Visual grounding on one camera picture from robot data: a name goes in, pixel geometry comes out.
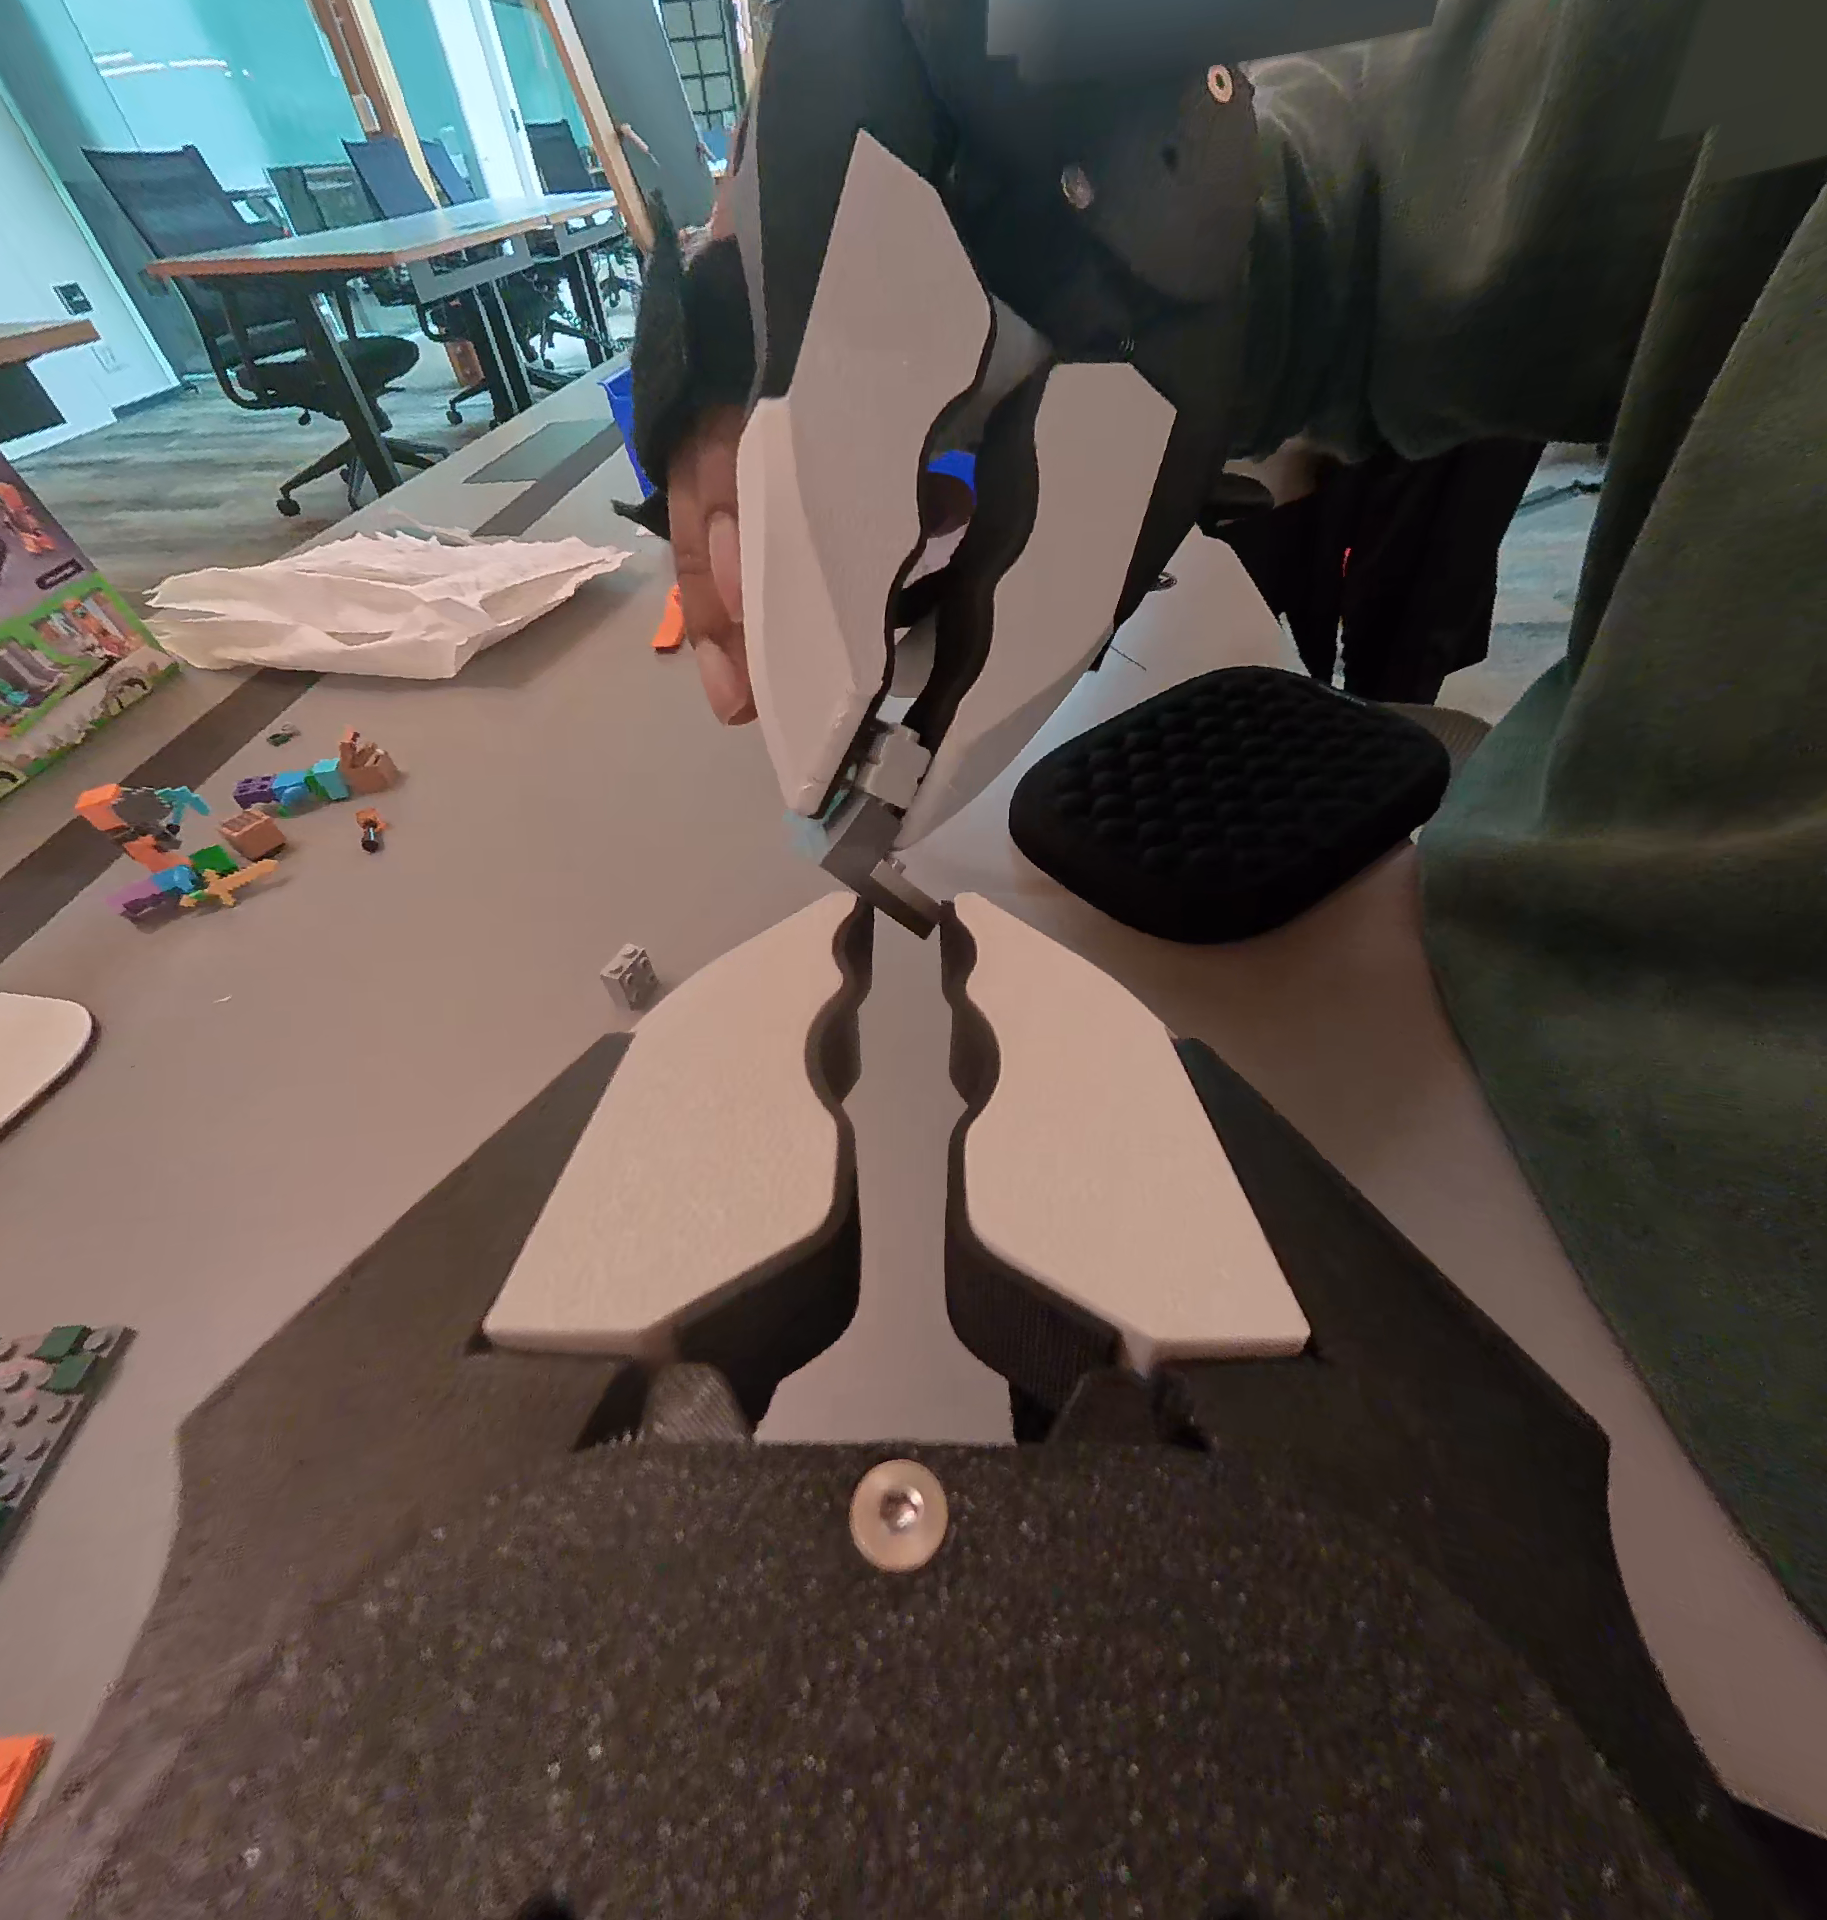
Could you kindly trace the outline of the person's green sweatshirt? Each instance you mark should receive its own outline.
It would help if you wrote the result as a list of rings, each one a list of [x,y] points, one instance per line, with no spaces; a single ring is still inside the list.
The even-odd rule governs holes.
[[[1577,1276],[1827,1638],[1827,158],[1695,179],[1565,659],[1420,875]]]

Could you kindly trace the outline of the grey desk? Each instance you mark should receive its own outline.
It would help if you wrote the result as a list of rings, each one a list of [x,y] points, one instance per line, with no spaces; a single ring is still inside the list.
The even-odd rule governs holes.
[[[0,809],[0,992],[94,1020],[83,1063],[0,1138],[0,1333],[137,1339],[0,1570],[0,1736],[80,1743],[151,1610],[176,1428],[279,1326],[624,1016],[642,945],[699,972],[829,888],[757,734],[663,659],[667,555],[636,557],[446,684],[322,681],[300,746],[393,750],[388,849],[300,821],[233,910],[136,930],[105,870],[37,894],[71,799]],[[1465,1064],[1418,935],[1413,856],[1243,946],[1170,946],[1011,846],[1011,784],[908,860],[997,899],[1206,1038],[1614,1440],[1614,1521],[1645,1640],[1729,1786],[1827,1833],[1827,1646],[1753,1557],[1573,1274]]]

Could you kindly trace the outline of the pile of colourful toy bricks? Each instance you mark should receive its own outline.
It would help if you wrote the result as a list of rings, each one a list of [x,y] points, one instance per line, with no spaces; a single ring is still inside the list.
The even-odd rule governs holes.
[[[134,928],[156,928],[233,909],[243,894],[276,875],[291,846],[285,821],[339,804],[354,804],[354,814],[377,809],[375,799],[400,779],[396,756],[347,731],[331,756],[241,779],[227,814],[186,784],[103,781],[78,795],[75,815],[141,870],[114,899],[121,916]]]

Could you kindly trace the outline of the black coat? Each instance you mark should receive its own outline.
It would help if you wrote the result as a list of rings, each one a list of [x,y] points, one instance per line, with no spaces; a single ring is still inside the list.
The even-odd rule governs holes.
[[[1423,460],[1323,460],[1309,493],[1243,526],[1237,555],[1309,676],[1428,706],[1485,659],[1502,539],[1545,450],[1485,439]]]

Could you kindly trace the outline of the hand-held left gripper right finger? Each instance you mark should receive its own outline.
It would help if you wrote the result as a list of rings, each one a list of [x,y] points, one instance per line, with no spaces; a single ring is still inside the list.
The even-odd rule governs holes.
[[[1082,1380],[1300,1361],[1313,1329],[1170,1025],[980,894],[943,928],[949,1326],[1050,1427]]]

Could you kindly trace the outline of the green toy set box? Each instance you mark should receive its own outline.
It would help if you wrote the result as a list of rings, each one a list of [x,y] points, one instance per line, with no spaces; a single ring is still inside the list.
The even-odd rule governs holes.
[[[179,669],[0,450],[0,804]]]

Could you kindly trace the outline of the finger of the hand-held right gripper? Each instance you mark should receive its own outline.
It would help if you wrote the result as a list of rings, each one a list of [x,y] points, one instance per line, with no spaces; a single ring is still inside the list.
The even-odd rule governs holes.
[[[943,199],[852,141],[802,347],[739,439],[744,636],[783,804],[829,804],[892,678],[892,595],[921,542],[919,476],[997,332]]]
[[[1046,370],[1017,473],[1011,557],[989,582],[959,582],[944,621],[962,628],[972,678],[951,716],[899,844],[916,844],[974,800],[1042,733],[1119,626],[1173,407],[1122,362]]]

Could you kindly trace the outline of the person's right hand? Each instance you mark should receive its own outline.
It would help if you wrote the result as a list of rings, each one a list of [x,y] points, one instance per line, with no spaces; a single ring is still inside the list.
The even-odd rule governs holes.
[[[731,729],[757,719],[739,563],[737,455],[744,410],[702,413],[669,464],[669,542],[692,649],[713,716]]]

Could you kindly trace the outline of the wooden edge office table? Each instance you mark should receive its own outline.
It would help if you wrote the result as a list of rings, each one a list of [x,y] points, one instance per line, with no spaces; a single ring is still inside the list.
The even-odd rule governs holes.
[[[369,476],[372,493],[385,494],[402,484],[394,459],[399,445],[390,441],[372,396],[349,365],[347,347],[332,330],[325,295],[377,269],[400,269],[416,300],[457,300],[488,375],[494,418],[512,420],[536,396],[501,282],[523,269],[544,267],[547,258],[533,253],[531,242],[536,236],[553,239],[554,263],[566,269],[575,308],[592,323],[588,255],[622,229],[619,212],[611,193],[492,197],[454,210],[162,256],[147,263],[147,274],[215,288],[229,316],[236,312],[232,295],[241,282],[263,287],[283,300],[306,347],[320,357],[325,393],[349,436],[354,464]]]
[[[98,330],[83,316],[0,323],[0,445],[67,424],[63,407],[30,365],[51,354],[96,343]]]

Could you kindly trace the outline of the white paper bag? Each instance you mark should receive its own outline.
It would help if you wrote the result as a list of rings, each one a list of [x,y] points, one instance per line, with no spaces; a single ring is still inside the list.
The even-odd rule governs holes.
[[[152,629],[199,671],[448,681],[632,553],[408,520],[269,563],[170,576],[151,590]]]

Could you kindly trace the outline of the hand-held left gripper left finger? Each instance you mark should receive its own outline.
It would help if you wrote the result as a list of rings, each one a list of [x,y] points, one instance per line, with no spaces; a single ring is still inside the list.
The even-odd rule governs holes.
[[[648,1010],[484,1314],[501,1352],[716,1369],[757,1427],[859,1299],[868,910],[826,895]]]

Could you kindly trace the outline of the toy brick building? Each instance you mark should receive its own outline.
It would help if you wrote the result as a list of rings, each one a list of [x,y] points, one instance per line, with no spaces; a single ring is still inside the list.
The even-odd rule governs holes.
[[[130,1345],[118,1321],[0,1335],[0,1566]]]

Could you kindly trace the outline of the white stand base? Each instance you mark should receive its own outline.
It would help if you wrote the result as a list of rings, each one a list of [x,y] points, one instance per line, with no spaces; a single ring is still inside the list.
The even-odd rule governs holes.
[[[0,989],[0,1135],[78,1069],[93,1040],[83,1004]]]

